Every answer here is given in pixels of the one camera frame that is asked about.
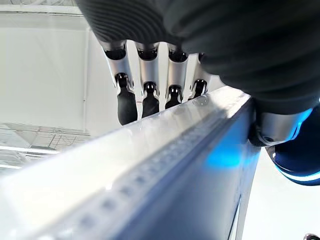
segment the metal rail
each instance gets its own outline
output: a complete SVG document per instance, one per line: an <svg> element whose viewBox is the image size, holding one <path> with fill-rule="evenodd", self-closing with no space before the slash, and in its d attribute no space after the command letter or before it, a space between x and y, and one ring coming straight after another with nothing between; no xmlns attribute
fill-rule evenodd
<svg viewBox="0 0 320 240"><path fill-rule="evenodd" d="M250 97L223 87L18 170L0 182L0 236L239 240L252 122Z"/></svg>

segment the ceiling light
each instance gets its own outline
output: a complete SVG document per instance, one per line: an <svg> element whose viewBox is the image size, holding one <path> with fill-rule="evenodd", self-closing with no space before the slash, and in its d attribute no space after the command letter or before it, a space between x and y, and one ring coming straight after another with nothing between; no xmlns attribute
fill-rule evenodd
<svg viewBox="0 0 320 240"><path fill-rule="evenodd" d="M28 153L37 153L37 154L58 154L59 151L56 150L46 150L39 148L25 148L25 147L15 147L15 146L0 146L0 150L9 150L16 152L28 152Z"/></svg>
<svg viewBox="0 0 320 240"><path fill-rule="evenodd" d="M4 168L4 169L20 169L21 166L13 166L13 165L3 165L3 164L0 164L0 168Z"/></svg>

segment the white panel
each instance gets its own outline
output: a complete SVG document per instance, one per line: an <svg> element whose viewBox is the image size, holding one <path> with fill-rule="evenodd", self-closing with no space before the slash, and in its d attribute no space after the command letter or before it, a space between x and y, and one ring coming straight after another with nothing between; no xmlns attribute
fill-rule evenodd
<svg viewBox="0 0 320 240"><path fill-rule="evenodd" d="M320 186L302 186L285 178L263 149L256 168L244 240L303 240L320 236Z"/></svg>
<svg viewBox="0 0 320 240"><path fill-rule="evenodd" d="M82 129L84 22L26 16L0 16L0 122Z"/></svg>

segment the blue light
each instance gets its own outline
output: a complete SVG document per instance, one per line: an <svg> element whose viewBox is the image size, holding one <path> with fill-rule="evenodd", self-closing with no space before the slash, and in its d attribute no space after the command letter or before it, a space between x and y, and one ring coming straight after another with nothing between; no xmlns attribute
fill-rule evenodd
<svg viewBox="0 0 320 240"><path fill-rule="evenodd" d="M311 174L311 175L307 175L307 176L294 176L294 175L290 175L284 171L282 171L280 168L276 167L280 173L282 173L284 176L286 176L289 179L295 180L295 181L299 181L299 182L310 182L310 181L314 181L314 180L318 180L320 179L320 172Z"/></svg>

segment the robotic hand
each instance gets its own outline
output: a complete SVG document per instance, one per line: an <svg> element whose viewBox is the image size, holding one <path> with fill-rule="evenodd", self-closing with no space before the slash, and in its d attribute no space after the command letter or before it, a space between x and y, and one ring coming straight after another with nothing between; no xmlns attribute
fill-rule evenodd
<svg viewBox="0 0 320 240"><path fill-rule="evenodd" d="M208 90L211 74L250 94L256 104L256 122L249 138L257 146L294 139L318 104L318 1L76 2L109 58L121 124L137 119L127 39L137 43L143 117L159 111L158 42L169 44L165 107L181 103L188 54L201 53L189 99Z"/></svg>

